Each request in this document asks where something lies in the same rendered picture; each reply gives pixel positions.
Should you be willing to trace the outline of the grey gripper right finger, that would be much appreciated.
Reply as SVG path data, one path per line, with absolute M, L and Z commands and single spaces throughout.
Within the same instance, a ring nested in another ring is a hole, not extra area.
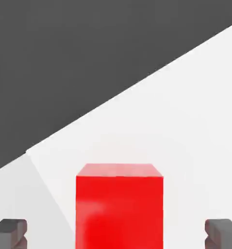
M 232 221 L 207 219 L 205 221 L 205 249 L 232 249 Z

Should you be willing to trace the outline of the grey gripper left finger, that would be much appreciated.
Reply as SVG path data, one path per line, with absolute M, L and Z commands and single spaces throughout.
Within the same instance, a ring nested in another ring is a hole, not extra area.
M 0 221 L 0 249 L 27 249 L 27 221 L 3 219 Z

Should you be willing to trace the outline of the small red cube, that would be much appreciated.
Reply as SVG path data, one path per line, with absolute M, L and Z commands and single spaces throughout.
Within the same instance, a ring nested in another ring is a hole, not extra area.
M 164 249 L 164 178 L 150 163 L 88 163 L 76 176 L 75 249 Z

